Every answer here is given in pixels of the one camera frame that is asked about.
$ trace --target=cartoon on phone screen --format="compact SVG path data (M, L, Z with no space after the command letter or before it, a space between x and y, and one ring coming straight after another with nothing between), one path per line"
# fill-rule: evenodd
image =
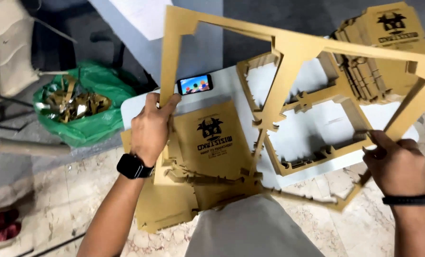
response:
M204 75L190 79L183 79L181 80L181 88L183 95L208 90L208 77Z

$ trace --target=green plastic bag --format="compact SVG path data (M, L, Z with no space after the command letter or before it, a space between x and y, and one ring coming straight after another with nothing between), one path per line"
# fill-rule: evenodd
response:
M35 105L38 120L44 128L72 147L91 146L112 137L123 127L120 106L126 99L136 96L135 91L118 78L114 69L91 62L79 63L78 67L81 67L81 85L85 90L112 100L108 110L64 124L42 115ZM78 68L68 70L68 73L77 78ZM36 91L33 102L44 102L43 92L55 86L61 89L61 75L55 76L51 83Z

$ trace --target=red shoe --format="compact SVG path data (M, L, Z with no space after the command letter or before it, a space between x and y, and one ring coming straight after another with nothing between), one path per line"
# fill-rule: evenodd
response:
M18 217L19 211L16 209L0 212L0 228L4 228L9 224L14 223Z
M0 228L0 242L16 237L20 233L21 229L22 224L20 222L15 222L7 225L5 228Z

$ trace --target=white table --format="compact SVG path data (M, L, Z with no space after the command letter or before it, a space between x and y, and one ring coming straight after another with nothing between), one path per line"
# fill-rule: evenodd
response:
M273 64L250 70L248 75L249 87L257 104L265 101L275 71L276 67ZM183 96L175 115L205 108L231 98L238 112L249 149L253 150L258 131L252 127L253 116L238 79L236 67L213 72L211 78L214 89ZM325 85L326 82L327 77L319 61L313 59L305 62L301 67L298 77L292 85L291 94L296 94L301 90L310 92L323 88L322 85ZM145 98L146 94L135 96L122 104L121 113L125 129L130 128L131 119L141 112ZM398 106L399 103L395 102L386 105L362 106L361 108L374 129L383 129ZM341 143L347 143L348 140L352 139L354 132L352 125L341 105L332 101L315 105L306 113L295 115L292 110L284 114L287 119L278 123L280 125L279 131L277 133L269 132L268 134L279 158L284 157L286 161L295 161L309 156L313 151L319 150L320 146L326 144L341 145ZM414 126L411 126L404 137L419 140L419 134ZM342 169L361 162L363 157L363 151L359 150L282 177L274 172L266 148L262 150L261 154L262 158L257 165L257 170L264 174L262 184L266 187L275 188L285 187L326 172Z

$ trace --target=smartwatch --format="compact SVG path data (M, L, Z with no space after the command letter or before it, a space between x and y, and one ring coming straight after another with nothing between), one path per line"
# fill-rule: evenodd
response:
M154 167L145 167L137 155L124 154L117 164L117 171L129 179L148 178Z

